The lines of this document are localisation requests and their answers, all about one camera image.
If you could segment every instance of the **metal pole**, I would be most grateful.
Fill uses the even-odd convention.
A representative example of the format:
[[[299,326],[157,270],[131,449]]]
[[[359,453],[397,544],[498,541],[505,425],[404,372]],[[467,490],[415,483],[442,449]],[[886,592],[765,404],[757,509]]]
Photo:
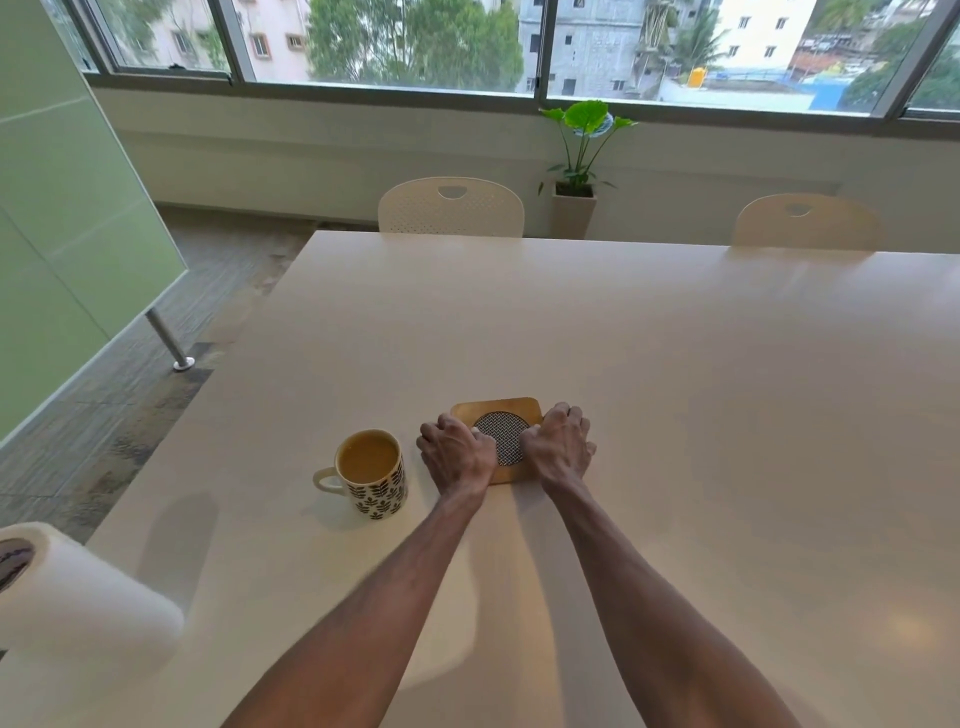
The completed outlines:
[[[177,343],[174,335],[170,333],[170,329],[167,328],[167,325],[163,323],[163,319],[160,318],[160,314],[156,312],[155,308],[151,308],[147,311],[147,321],[150,322],[150,326],[152,326],[154,331],[156,331],[156,335],[160,337],[160,341],[163,342],[163,346],[165,346],[174,356],[175,372],[185,372],[197,363],[192,356],[187,356],[185,353],[183,353],[183,349],[180,348],[180,344]]]

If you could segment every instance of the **coffee mug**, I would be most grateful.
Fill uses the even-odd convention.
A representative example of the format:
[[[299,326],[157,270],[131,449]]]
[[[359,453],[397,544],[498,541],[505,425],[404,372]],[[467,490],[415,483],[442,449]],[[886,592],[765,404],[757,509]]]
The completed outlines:
[[[337,448],[332,468],[313,473],[313,484],[327,493],[346,496],[364,516],[380,521],[407,499],[400,443],[382,429],[365,429]]]

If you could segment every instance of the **glass pane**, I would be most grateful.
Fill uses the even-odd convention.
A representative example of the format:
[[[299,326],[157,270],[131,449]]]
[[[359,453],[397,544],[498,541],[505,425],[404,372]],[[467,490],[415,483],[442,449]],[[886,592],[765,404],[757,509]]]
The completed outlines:
[[[537,52],[509,0],[233,0],[258,81],[532,95]]]
[[[43,7],[50,15],[50,19],[57,26],[57,32],[63,39],[63,45],[70,53],[70,58],[77,64],[82,71],[97,72],[96,63],[93,62],[93,56],[84,43],[83,37],[77,30],[77,26],[63,5],[63,0],[42,0]]]
[[[911,109],[960,111],[960,28],[941,49],[937,60],[927,69],[924,79],[913,92]]]
[[[560,0],[548,91],[677,106],[869,113],[935,4]]]
[[[205,0],[97,0],[121,65],[229,71]]]

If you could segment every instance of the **paper towel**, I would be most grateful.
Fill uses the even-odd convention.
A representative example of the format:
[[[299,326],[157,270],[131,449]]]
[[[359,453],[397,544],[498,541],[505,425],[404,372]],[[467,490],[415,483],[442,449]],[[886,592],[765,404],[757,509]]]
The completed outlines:
[[[182,629],[176,604],[53,526],[0,528],[0,649],[166,656]]]

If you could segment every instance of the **chair back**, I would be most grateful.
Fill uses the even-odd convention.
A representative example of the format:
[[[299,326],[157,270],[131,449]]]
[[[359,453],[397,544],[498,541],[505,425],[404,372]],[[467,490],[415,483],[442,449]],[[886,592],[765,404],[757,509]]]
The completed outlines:
[[[875,251],[883,226],[853,200],[814,194],[761,197],[743,208],[733,229],[734,246]]]
[[[523,237],[523,202],[513,190],[470,177],[398,184],[376,214],[381,232]]]

